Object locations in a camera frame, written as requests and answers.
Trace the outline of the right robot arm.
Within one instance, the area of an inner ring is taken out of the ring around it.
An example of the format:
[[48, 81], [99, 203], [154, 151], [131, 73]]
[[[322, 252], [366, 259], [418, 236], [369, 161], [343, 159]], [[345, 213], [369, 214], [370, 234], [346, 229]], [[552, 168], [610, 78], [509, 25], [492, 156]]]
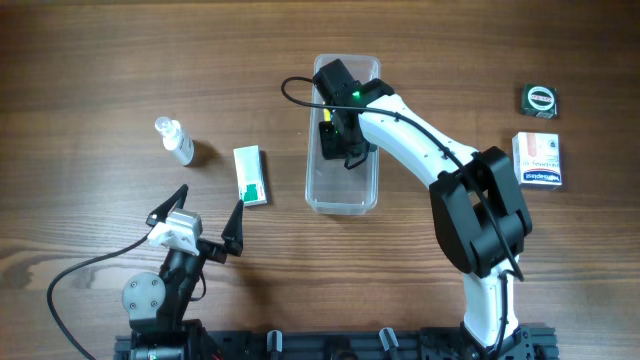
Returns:
[[479, 151], [444, 135], [415, 114], [379, 78], [355, 79], [342, 60], [311, 79], [328, 114], [321, 135], [327, 160], [348, 170], [382, 148], [428, 189], [436, 239], [464, 276], [467, 310], [462, 332], [485, 359], [515, 345], [513, 283], [524, 278], [518, 257], [532, 219], [504, 151]]

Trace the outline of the white Hansaplast plaster box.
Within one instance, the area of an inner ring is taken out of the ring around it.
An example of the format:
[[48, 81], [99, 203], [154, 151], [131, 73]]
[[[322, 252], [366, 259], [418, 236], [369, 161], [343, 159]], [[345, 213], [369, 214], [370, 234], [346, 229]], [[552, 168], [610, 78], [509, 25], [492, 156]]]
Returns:
[[519, 132], [512, 139], [513, 165], [521, 186], [557, 188], [562, 185], [559, 136]]

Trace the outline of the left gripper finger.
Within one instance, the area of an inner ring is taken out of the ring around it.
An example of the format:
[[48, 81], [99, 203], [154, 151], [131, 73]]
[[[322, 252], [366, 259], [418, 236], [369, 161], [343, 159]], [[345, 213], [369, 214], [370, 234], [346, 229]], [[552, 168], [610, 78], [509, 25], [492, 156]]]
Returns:
[[243, 219], [244, 202], [239, 200], [221, 234], [227, 254], [240, 257], [243, 252]]
[[165, 222], [173, 210], [182, 209], [186, 202], [188, 190], [187, 184], [180, 186], [171, 197], [149, 213], [146, 224], [155, 226], [159, 222]]

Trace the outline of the white spray bottle clear cap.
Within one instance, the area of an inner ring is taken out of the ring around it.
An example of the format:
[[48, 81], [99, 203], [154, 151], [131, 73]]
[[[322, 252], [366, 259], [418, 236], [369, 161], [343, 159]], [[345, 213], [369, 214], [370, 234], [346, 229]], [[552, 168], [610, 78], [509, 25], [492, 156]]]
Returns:
[[155, 121], [155, 129], [162, 136], [162, 142], [183, 166], [188, 166], [194, 159], [195, 146], [191, 137], [182, 125], [169, 117], [159, 117]]

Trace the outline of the dark green round-label box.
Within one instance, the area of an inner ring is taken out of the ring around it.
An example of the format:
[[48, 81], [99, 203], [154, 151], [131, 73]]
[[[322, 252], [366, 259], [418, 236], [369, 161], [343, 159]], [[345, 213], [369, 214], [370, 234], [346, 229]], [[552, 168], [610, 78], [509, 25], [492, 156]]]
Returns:
[[522, 115], [553, 119], [558, 117], [557, 90], [536, 84], [525, 84], [521, 93]]

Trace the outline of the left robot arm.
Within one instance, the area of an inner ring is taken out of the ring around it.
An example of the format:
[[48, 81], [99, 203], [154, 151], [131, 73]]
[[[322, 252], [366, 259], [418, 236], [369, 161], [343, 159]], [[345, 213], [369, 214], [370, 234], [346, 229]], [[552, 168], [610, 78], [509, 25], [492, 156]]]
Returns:
[[146, 240], [168, 253], [157, 274], [130, 278], [122, 292], [131, 335], [116, 340], [116, 359], [222, 359], [221, 348], [198, 319], [186, 320], [198, 283], [204, 283], [208, 261], [223, 264], [243, 251], [244, 202], [238, 201], [221, 234], [220, 243], [202, 238], [199, 214], [184, 209], [188, 186], [182, 185], [147, 218]]

